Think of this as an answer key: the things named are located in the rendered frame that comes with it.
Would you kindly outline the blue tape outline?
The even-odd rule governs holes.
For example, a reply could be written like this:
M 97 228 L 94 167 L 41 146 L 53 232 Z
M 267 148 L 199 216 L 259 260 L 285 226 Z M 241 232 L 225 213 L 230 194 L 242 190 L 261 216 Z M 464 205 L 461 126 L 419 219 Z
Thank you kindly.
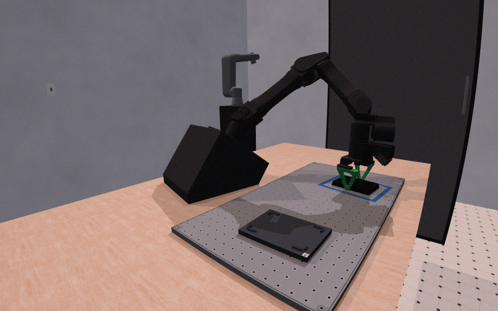
M 355 196 L 355 197 L 361 197 L 362 199 L 365 199 L 365 200 L 369 200 L 369 201 L 372 201 L 372 202 L 376 202 L 378 199 L 380 199 L 380 197 L 384 196 L 387 192 L 389 192 L 389 190 L 392 189 L 392 187 L 389 187 L 389 186 L 385 186 L 385 185 L 381 185 L 379 184 L 379 186 L 382 186 L 382 187 L 387 187 L 384 191 L 382 191 L 382 193 L 380 193 L 378 196 L 376 196 L 374 199 L 368 199 L 367 197 L 362 197 L 362 196 L 358 196 L 358 195 L 355 195 L 355 194 L 351 194 L 351 193 L 348 193 L 348 192 L 345 192 L 345 191 L 342 191 L 342 190 L 338 190 L 338 189 L 334 189 L 332 187 L 328 187 L 328 186 L 325 186 L 324 184 L 326 184 L 327 182 L 330 182 L 336 178 L 339 178 L 340 175 L 334 177 L 334 178 L 331 178 L 325 182 L 322 182 L 320 184 L 318 184 L 319 186 L 322 186 L 322 187 L 326 187 L 326 188 L 329 188 L 329 189 L 332 189 L 332 190 L 336 190 L 336 191 L 339 191 L 339 192 L 342 192 L 342 193 L 345 193 L 345 194 L 349 194 L 349 195 L 352 195 L 352 196 Z

